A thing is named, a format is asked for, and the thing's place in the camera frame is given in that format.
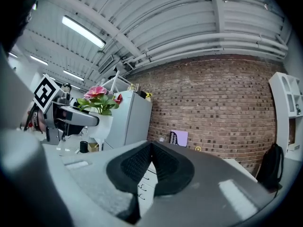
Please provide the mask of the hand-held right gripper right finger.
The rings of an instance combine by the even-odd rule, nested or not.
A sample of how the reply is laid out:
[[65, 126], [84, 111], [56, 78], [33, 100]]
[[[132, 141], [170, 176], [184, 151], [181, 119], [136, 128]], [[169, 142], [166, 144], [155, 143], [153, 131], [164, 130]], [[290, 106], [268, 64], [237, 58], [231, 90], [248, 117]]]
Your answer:
[[158, 182], [140, 227], [258, 226], [274, 196], [252, 177], [207, 153], [152, 143]]

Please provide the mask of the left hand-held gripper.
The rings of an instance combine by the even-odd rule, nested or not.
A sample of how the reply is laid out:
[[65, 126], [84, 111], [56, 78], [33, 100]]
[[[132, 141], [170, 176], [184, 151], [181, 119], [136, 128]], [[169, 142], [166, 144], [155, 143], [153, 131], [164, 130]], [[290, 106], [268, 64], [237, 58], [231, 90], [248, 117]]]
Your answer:
[[45, 74], [34, 91], [33, 109], [39, 108], [46, 124], [44, 144], [58, 145], [68, 133], [68, 124], [97, 126], [99, 118], [70, 107], [71, 85], [59, 86]]

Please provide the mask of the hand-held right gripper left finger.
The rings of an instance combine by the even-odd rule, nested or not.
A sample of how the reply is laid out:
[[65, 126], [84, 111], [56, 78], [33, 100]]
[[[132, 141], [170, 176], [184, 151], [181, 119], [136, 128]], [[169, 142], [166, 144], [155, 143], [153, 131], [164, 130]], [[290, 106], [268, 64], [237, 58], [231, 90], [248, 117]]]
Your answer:
[[140, 213], [138, 184], [147, 171], [137, 161], [146, 141], [97, 153], [59, 156], [45, 147], [49, 173], [71, 224], [152, 224]]

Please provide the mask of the pink flowers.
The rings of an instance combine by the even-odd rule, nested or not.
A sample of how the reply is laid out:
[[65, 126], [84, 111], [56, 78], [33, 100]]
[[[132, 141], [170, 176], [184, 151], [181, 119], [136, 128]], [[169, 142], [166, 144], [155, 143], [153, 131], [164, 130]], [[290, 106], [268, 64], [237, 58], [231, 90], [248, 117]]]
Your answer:
[[119, 107], [120, 101], [108, 94], [104, 87], [94, 86], [84, 94], [83, 98], [78, 98], [77, 102], [80, 111], [88, 110], [89, 115], [97, 118], [96, 126], [88, 126], [88, 136], [102, 147], [111, 130], [112, 110]]

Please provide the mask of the person's left forearm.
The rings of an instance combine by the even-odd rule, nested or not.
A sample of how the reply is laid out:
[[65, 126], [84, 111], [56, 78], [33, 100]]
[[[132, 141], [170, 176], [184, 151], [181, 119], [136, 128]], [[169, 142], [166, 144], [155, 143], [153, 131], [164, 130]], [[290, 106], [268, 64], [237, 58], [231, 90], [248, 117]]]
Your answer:
[[42, 111], [39, 108], [28, 109], [20, 123], [20, 128], [24, 131], [32, 129], [33, 131], [45, 132], [46, 124]]

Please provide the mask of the ceiling strip light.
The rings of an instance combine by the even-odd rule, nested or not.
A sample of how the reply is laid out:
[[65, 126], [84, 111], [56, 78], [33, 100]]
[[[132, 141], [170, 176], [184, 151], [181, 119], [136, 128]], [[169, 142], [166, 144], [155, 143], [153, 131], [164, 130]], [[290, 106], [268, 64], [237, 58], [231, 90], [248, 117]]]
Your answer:
[[43, 61], [43, 60], [41, 60], [41, 59], [39, 59], [39, 58], [37, 58], [37, 57], [35, 57], [35, 56], [33, 56], [33, 55], [30, 55], [30, 58], [31, 58], [32, 60], [34, 60], [34, 61], [37, 61], [37, 62], [39, 62], [39, 63], [45, 65], [45, 66], [48, 66], [48, 63], [47, 63], [47, 62], [45, 62], [45, 61]]
[[87, 28], [85, 28], [83, 25], [75, 21], [74, 19], [70, 18], [69, 16], [64, 16], [62, 18], [62, 23], [67, 26], [68, 28], [72, 29], [76, 33], [80, 34], [87, 40], [91, 41], [94, 45], [102, 49], [106, 42], [103, 41], [99, 36], [97, 36], [95, 33], [89, 31]]
[[71, 72], [69, 72], [69, 71], [66, 71], [66, 70], [63, 70], [63, 73], [65, 73], [65, 74], [67, 74], [67, 75], [69, 75], [69, 76], [72, 76], [72, 77], [74, 77], [74, 78], [76, 78], [76, 79], [78, 79], [78, 80], [80, 80], [80, 81], [84, 81], [84, 80], [85, 80], [84, 78], [82, 78], [82, 77], [80, 77], [80, 76], [77, 76], [77, 75], [75, 75], [75, 74], [73, 74], [73, 73], [71, 73]]

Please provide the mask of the white metal rack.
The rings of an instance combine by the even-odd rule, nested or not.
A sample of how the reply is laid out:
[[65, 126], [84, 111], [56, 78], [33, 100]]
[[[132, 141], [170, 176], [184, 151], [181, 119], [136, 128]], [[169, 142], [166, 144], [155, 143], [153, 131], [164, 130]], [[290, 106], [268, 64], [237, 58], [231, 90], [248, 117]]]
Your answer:
[[113, 78], [104, 82], [101, 84], [101, 86], [104, 87], [110, 94], [115, 94], [127, 91], [131, 84], [131, 82], [120, 76], [120, 71], [118, 71]]

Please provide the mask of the purple and black file holder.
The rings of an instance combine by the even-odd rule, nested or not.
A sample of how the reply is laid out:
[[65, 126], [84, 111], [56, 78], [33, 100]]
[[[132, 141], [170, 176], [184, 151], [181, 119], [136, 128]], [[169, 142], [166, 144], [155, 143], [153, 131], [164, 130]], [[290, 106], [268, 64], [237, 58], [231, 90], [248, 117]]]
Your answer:
[[179, 145], [187, 147], [188, 132], [171, 130], [169, 135], [169, 143], [173, 145]]

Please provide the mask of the ceiling air vent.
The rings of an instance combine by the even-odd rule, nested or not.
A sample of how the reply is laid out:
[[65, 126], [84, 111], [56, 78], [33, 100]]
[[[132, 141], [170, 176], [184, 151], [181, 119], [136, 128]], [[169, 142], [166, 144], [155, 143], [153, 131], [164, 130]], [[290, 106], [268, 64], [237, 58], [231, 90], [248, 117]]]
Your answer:
[[113, 61], [114, 61], [113, 55], [110, 55], [99, 67], [98, 73], [101, 74]]

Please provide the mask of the black backpack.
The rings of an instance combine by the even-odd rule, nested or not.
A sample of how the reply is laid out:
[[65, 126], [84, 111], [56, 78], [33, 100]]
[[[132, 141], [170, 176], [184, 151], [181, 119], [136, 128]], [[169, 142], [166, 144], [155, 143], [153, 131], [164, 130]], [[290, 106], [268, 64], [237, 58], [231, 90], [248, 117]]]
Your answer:
[[284, 152], [276, 143], [264, 154], [256, 180], [269, 191], [278, 192], [284, 170]]

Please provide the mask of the white shelf cabinet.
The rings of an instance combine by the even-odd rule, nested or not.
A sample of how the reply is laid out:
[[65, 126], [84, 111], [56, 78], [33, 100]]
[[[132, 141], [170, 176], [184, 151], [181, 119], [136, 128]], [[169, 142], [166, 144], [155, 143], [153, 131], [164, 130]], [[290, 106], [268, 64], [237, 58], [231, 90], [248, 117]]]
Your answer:
[[269, 79], [276, 110], [276, 143], [286, 158], [295, 161], [303, 161], [303, 95], [299, 83], [298, 78], [281, 72]]

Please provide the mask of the person's black shirt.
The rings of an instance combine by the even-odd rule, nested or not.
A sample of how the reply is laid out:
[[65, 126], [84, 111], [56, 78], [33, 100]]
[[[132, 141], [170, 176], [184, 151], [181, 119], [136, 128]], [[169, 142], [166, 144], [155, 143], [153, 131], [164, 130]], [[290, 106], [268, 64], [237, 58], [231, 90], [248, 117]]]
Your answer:
[[36, 0], [0, 0], [0, 45], [9, 53], [31, 19]]

